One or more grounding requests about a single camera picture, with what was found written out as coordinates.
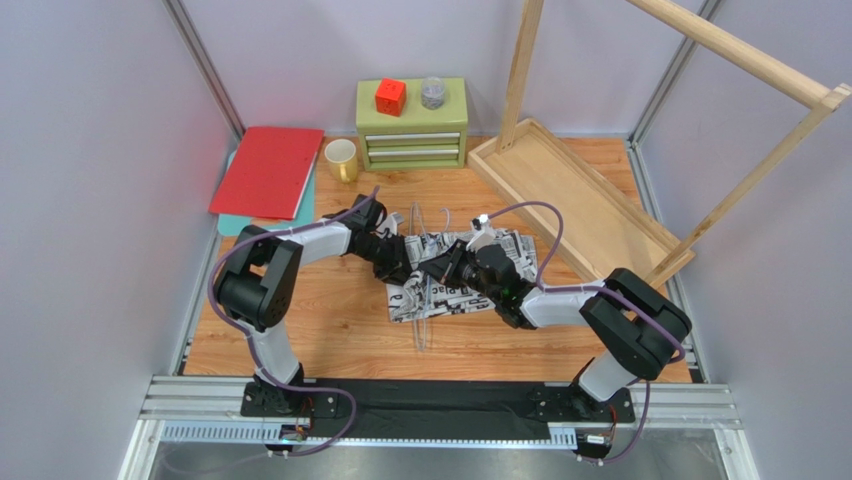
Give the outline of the newspaper print trousers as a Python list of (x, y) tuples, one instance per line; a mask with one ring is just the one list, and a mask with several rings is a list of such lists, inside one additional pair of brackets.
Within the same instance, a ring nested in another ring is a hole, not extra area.
[(512, 328), (532, 327), (521, 303), (537, 275), (534, 241), (499, 229), (490, 245), (472, 251), (467, 248), (472, 237), (468, 232), (405, 238), (412, 272), (402, 284), (387, 286), (393, 323), (494, 310)]

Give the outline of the blue wire hanger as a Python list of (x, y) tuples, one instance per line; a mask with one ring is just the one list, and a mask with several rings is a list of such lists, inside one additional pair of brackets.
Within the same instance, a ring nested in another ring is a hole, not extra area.
[[(441, 208), (440, 212), (445, 214), (444, 228), (439, 233), (429, 233), (425, 226), (420, 204), (417, 201), (413, 201), (409, 208), (409, 233), (412, 234), (414, 232), (415, 226), (419, 228), (419, 234), (424, 236), (426, 240), (425, 252), (427, 254), (438, 253), (439, 248), (444, 245), (443, 236), (447, 233), (450, 226), (450, 211), (447, 208)], [(432, 332), (430, 321), (433, 318), (440, 318), (445, 315), (444, 311), (434, 308), (432, 301), (432, 278), (429, 275), (422, 275), (421, 286), (423, 290), (422, 304), (418, 309), (417, 316), (412, 321), (414, 346), (418, 352), (426, 351), (429, 346)]]

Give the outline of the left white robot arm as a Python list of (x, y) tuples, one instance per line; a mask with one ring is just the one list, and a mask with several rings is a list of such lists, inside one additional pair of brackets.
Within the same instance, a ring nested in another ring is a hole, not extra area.
[(413, 269), (398, 228), (404, 218), (374, 196), (358, 195), (353, 206), (298, 227), (245, 227), (218, 262), (208, 285), (215, 312), (247, 341), (255, 373), (241, 405), (245, 417), (295, 416), (318, 387), (304, 383), (304, 368), (286, 330), (299, 270), (318, 260), (354, 255), (371, 263), (374, 276), (403, 285)]

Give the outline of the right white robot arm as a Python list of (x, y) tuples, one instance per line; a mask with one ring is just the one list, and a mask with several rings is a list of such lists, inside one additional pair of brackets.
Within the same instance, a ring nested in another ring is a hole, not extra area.
[(521, 276), (497, 245), (470, 251), (458, 241), (419, 270), (450, 288), (487, 298), (515, 329), (588, 325), (605, 347), (570, 384), (569, 401), (590, 417), (637, 380), (652, 381), (684, 356), (692, 322), (678, 306), (627, 268), (586, 284), (542, 287)]

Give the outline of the yellow mug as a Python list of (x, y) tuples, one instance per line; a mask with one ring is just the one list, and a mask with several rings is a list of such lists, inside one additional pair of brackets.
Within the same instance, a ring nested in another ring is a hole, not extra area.
[(335, 180), (343, 184), (357, 180), (357, 148), (353, 141), (343, 138), (332, 140), (326, 145), (323, 154)]

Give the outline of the green drawer cabinet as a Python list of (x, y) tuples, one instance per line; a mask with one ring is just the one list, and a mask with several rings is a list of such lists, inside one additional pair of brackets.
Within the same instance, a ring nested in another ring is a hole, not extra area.
[(398, 116), (376, 107), (378, 80), (357, 84), (356, 131), (367, 171), (462, 168), (466, 161), (468, 111), (466, 82), (445, 77), (444, 103), (421, 103), (420, 79), (405, 79), (407, 100)]

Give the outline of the red board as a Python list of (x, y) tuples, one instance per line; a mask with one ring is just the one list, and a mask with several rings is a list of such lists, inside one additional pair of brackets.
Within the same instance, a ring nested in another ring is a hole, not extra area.
[(248, 128), (208, 211), (293, 220), (323, 138), (324, 132), (313, 128)]

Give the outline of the red cube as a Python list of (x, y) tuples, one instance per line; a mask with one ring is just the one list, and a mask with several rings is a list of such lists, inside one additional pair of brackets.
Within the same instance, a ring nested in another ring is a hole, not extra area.
[(374, 94), (378, 113), (400, 117), (407, 102), (407, 84), (404, 81), (383, 78)]

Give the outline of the teal cutting board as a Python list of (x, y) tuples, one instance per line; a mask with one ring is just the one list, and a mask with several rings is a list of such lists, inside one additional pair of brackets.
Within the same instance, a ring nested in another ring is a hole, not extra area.
[(210, 202), (225, 237), (239, 235), (253, 218), (269, 218), (274, 230), (314, 220), (317, 148), (238, 147)]

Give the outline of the clear glass jar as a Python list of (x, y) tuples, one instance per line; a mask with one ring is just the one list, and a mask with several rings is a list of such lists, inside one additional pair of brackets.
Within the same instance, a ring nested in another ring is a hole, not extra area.
[(420, 100), (424, 108), (437, 110), (445, 103), (446, 85), (442, 78), (426, 77), (421, 82)]

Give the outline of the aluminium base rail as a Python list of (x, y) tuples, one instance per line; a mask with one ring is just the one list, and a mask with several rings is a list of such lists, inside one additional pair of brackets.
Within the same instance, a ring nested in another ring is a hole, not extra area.
[[(247, 377), (155, 376), (138, 416), (140, 421), (236, 421)], [(730, 388), (724, 384), (659, 383), (651, 387), (645, 428), (716, 432), (725, 472), (731, 479), (759, 474)]]

